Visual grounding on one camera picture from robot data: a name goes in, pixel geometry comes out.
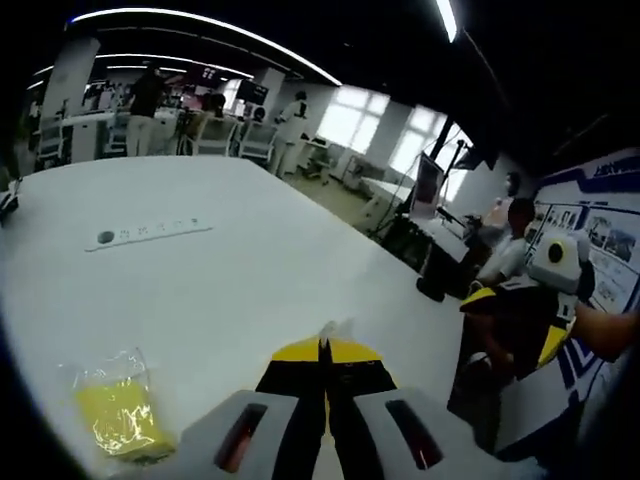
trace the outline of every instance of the power strip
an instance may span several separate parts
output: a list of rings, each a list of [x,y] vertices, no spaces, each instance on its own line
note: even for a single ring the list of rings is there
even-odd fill
[[[91,244],[85,248],[86,252],[95,252],[105,248],[119,247],[130,243],[147,242],[158,238],[175,237],[187,233],[206,232],[213,226],[198,218],[170,220],[139,227],[115,228],[99,232]]]

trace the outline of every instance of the black ceiling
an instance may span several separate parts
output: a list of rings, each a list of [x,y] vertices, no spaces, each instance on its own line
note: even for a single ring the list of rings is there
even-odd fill
[[[537,175],[640,143],[634,73],[640,49],[630,11],[615,1],[593,7],[451,1],[459,27],[453,44],[436,0],[173,0],[146,6],[231,23],[289,48],[345,84],[449,113],[487,154],[504,150]],[[41,21],[48,41],[32,48],[32,71],[52,63],[65,36],[92,32],[100,38],[100,53],[187,57],[249,72],[275,62],[291,78],[330,83],[271,47],[187,19],[114,15],[69,26],[63,34],[65,21],[76,15],[132,5],[57,5]]]

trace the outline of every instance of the fluorescent light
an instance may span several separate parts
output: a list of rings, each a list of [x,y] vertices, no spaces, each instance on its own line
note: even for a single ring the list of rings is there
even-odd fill
[[[147,68],[145,65],[109,65],[108,70],[114,70],[116,68]]]
[[[193,63],[194,65],[202,65],[204,67],[211,67],[217,70],[224,70],[226,72],[235,73],[243,77],[253,78],[253,75],[249,75],[248,73],[241,72],[240,70],[234,70],[233,68],[222,67],[220,65],[213,65],[210,63],[198,62],[196,60],[191,60],[189,58],[170,57],[168,55],[152,55],[150,53],[109,53],[106,55],[96,56],[96,58],[122,58],[122,57],[157,58],[159,60],[175,60],[177,62],[188,62],[188,63]]]
[[[181,68],[160,67],[160,70],[164,70],[165,72],[187,73],[186,70],[182,70]]]
[[[39,82],[36,82],[33,85],[29,85],[27,87],[27,90],[31,90],[32,88],[36,88],[38,85],[42,85],[43,83],[44,83],[44,80],[40,80]]]
[[[114,70],[116,68],[147,68],[147,66],[146,65],[110,65],[107,68],[109,70]],[[186,70],[182,70],[181,68],[160,67],[160,70],[163,70],[165,72],[187,73]]]
[[[42,70],[38,70],[36,73],[33,74],[33,76],[35,77],[36,75],[40,75],[41,73],[48,72],[52,68],[53,68],[53,65],[49,65],[47,68],[43,68]]]
[[[438,0],[438,6],[440,6],[440,3],[444,2],[447,4],[447,6],[449,7],[449,13],[451,15],[451,21],[453,23],[453,36],[451,34],[449,34],[449,39],[452,40],[453,37],[455,37],[455,21],[453,20],[453,12],[451,12],[451,6],[448,4],[447,0]],[[322,75],[323,77],[325,77],[327,80],[329,80],[330,82],[332,82],[334,85],[336,86],[341,86],[342,82],[340,82],[338,79],[332,77],[331,75],[329,75],[329,73],[325,72],[323,69],[321,69],[320,67],[318,67],[317,65],[311,63],[309,60],[307,60],[306,58],[301,57],[300,55],[292,52],[291,50],[283,47],[282,45],[278,45],[275,42],[272,42],[271,40],[268,40],[264,37],[261,37],[260,35],[257,35],[253,32],[249,32],[248,30],[245,30],[243,28],[240,27],[236,27],[235,25],[231,25],[230,23],[225,23],[225,22],[221,22],[220,20],[215,20],[213,18],[209,18],[209,17],[204,17],[202,15],[195,15],[193,13],[187,13],[187,12],[180,12],[177,10],[168,10],[168,9],[164,9],[164,8],[139,8],[139,7],[126,7],[126,8],[112,8],[112,9],[108,9],[108,10],[100,10],[97,12],[93,12],[93,13],[86,13],[84,15],[80,15],[78,17],[75,17],[71,20],[71,23],[76,23],[79,22],[81,20],[87,20],[89,18],[95,18],[95,17],[101,17],[104,15],[113,15],[113,14],[117,14],[117,13],[157,13],[157,14],[162,14],[162,15],[171,15],[174,17],[182,17],[182,18],[189,18],[191,20],[197,20],[199,22],[205,22],[205,23],[209,23],[211,25],[215,25],[217,27],[221,27],[221,28],[226,28],[227,30],[232,30],[236,33],[239,33],[241,35],[244,35],[246,37],[249,37],[253,40],[257,40],[258,42],[261,42],[265,45],[270,46],[271,48],[275,48],[276,50],[279,50],[280,52],[290,56],[291,58],[299,61],[300,63],[306,65],[307,67],[311,68],[312,70],[315,70],[316,72],[318,72],[320,75]]]
[[[440,10],[440,16],[444,22],[444,28],[447,29],[447,35],[449,35],[449,43],[453,42],[458,33],[458,27],[456,27],[456,19],[453,16],[453,10],[451,10],[451,4],[449,0],[436,0],[438,2],[438,9]]]

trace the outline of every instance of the yellow plastic bag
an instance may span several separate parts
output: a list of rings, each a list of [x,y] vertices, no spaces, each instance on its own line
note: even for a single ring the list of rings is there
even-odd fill
[[[174,450],[158,425],[139,352],[122,352],[76,382],[75,399],[85,426],[109,457],[154,462]]]

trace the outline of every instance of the white table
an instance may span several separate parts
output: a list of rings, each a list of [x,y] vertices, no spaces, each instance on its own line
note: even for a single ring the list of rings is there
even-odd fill
[[[115,119],[113,111],[76,115],[62,119],[63,127],[73,127],[71,136],[71,163],[87,162],[96,159],[98,139],[98,123],[111,122]],[[156,125],[150,142],[152,148],[160,153],[166,153],[163,146],[173,136],[176,130],[177,113],[175,110],[158,110],[155,113]]]
[[[99,112],[99,113],[88,113],[86,115],[74,115],[73,117],[66,117],[62,119],[63,127],[72,127],[74,125],[82,124],[82,123],[90,123],[90,122],[107,122],[109,120],[113,120],[116,112],[108,111],[108,112]],[[169,110],[158,110],[155,113],[156,120],[175,120],[176,112]]]
[[[398,187],[395,183],[383,182],[382,180],[366,177],[362,179],[362,182],[371,189],[375,196],[389,203],[393,202],[394,205],[400,205],[411,195],[411,189],[409,187]]]
[[[380,228],[384,231],[383,226],[393,218],[396,207],[409,198],[411,189],[367,177],[362,178],[362,183],[369,187],[373,197],[360,210],[359,220],[354,226],[365,233]],[[384,236],[382,232],[377,234],[380,237]]]
[[[196,216],[214,229],[87,253],[108,228]],[[179,435],[271,354],[353,319],[353,337],[401,386],[448,401],[459,303],[249,161],[215,156],[89,162],[28,176],[3,232],[6,333],[34,401],[100,471],[58,365],[90,368],[139,347],[162,423]]]

